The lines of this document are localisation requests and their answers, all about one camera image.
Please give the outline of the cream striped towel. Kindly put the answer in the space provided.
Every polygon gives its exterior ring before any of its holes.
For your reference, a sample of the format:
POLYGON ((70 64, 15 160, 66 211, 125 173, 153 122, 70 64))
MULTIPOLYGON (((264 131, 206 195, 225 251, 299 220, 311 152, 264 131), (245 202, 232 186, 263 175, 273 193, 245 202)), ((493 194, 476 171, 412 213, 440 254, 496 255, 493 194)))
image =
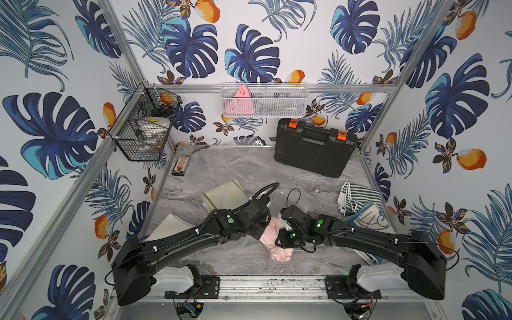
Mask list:
POLYGON ((201 198, 208 212, 214 209, 236 209, 249 200, 236 179, 203 192, 201 198))

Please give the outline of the clear plastic vacuum bag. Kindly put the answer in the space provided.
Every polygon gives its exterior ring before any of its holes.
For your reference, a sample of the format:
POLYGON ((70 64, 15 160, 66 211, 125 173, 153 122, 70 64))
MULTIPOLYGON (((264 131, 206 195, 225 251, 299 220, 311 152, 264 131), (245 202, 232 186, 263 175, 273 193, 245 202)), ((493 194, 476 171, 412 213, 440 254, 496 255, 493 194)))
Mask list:
MULTIPOLYGON (((165 190, 157 213, 164 216, 173 214, 190 227, 201 223, 208 215, 199 194, 184 192, 180 188, 165 190)), ((296 249, 289 261, 277 261, 260 240, 251 236, 202 249, 174 265, 189 263, 209 275, 324 275, 328 271, 321 249, 315 253, 296 249)))

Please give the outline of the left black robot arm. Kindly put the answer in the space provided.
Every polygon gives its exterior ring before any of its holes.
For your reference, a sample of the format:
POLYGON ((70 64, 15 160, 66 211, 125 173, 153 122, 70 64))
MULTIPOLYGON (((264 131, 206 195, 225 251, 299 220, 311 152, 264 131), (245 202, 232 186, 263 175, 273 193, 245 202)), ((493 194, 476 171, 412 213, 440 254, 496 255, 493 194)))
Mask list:
POLYGON ((259 240, 271 221, 269 202, 265 195, 236 209, 214 210, 200 225, 161 239, 127 240, 111 264, 118 304, 147 296, 157 283, 155 274, 175 260, 248 235, 259 240))

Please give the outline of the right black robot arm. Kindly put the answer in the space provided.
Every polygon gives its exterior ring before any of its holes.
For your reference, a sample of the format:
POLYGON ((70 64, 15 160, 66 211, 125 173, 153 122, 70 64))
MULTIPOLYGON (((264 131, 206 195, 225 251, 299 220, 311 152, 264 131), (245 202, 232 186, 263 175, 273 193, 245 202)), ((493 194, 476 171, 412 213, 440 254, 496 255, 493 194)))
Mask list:
POLYGON ((349 225, 328 215, 314 218, 294 205, 281 210, 289 230, 281 230, 275 244, 283 249, 315 246, 346 247, 394 263, 412 291, 436 301, 445 299, 447 258, 427 234, 393 234, 349 225))

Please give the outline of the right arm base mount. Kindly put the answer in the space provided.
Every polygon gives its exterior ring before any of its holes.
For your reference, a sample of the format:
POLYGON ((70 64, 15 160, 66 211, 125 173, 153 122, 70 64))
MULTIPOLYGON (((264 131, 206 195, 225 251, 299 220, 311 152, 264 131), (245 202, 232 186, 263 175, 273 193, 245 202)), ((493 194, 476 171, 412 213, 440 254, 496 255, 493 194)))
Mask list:
POLYGON ((381 299, 380 290, 367 291, 357 282, 357 273, 361 265, 353 265, 348 275, 328 275, 325 277, 325 289, 330 300, 381 299))

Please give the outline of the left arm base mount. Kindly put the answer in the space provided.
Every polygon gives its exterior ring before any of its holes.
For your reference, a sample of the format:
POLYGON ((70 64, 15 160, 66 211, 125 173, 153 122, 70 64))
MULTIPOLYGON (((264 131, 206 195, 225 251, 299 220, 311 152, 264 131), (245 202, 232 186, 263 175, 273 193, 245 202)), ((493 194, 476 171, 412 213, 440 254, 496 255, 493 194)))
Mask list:
POLYGON ((165 286, 166 299, 217 299, 221 284, 220 277, 202 275, 195 265, 172 267, 171 274, 165 276, 170 284, 165 286))

